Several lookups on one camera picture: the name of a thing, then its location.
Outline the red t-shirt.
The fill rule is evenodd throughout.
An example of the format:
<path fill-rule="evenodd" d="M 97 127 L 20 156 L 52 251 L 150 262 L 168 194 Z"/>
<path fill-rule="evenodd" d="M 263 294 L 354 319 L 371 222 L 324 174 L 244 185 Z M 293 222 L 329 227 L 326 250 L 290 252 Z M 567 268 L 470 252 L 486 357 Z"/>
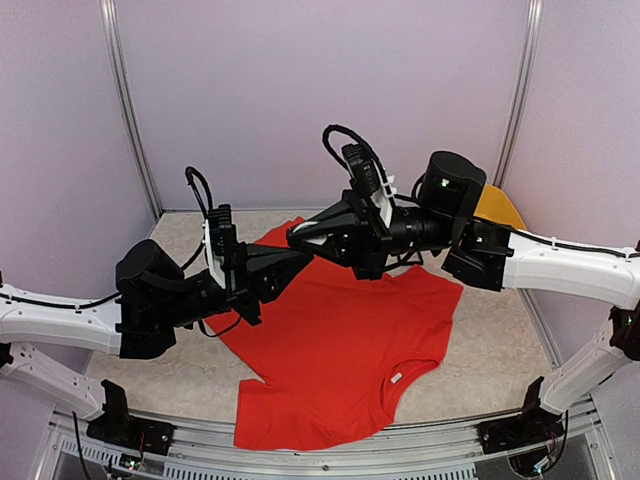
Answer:
<path fill-rule="evenodd" d="M 444 360 L 462 292 L 419 266 L 359 281 L 318 258 L 259 325 L 208 318 L 253 372 L 238 387 L 235 445 L 320 450 L 391 425 L 406 390 Z"/>

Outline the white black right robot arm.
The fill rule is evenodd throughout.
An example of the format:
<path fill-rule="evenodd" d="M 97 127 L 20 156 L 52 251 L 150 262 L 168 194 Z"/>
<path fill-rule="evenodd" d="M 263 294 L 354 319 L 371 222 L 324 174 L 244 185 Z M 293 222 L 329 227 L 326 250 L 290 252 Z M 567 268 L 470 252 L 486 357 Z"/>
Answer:
<path fill-rule="evenodd" d="M 517 415 L 479 424 L 485 453 L 563 435 L 570 406 L 638 359 L 637 250 L 562 242 L 478 217 L 485 172 L 453 152 L 431 155 L 409 207 L 396 204 L 373 154 L 350 144 L 343 157 L 349 188 L 336 204 L 287 232 L 292 248 L 370 280 L 382 276 L 391 256 L 429 251 L 442 255 L 443 269 L 471 287 L 551 291 L 611 305 L 590 342 L 528 387 Z"/>

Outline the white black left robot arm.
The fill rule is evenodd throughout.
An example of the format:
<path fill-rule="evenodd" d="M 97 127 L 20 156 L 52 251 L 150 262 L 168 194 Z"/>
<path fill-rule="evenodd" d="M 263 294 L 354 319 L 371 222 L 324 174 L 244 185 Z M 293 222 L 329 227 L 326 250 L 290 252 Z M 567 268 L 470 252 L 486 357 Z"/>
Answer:
<path fill-rule="evenodd" d="M 151 360 L 176 343 L 176 331 L 211 316 L 236 313 L 260 324 L 262 305 L 276 300 L 312 260 L 289 248 L 241 242 L 206 269 L 186 276 L 153 240 L 136 244 L 116 266 L 116 293 L 78 300 L 1 286 L 1 375 L 54 397 L 87 423 L 89 437 L 142 453 L 167 453 L 170 423 L 132 415 L 123 387 L 77 373 L 37 349 L 73 346 Z"/>

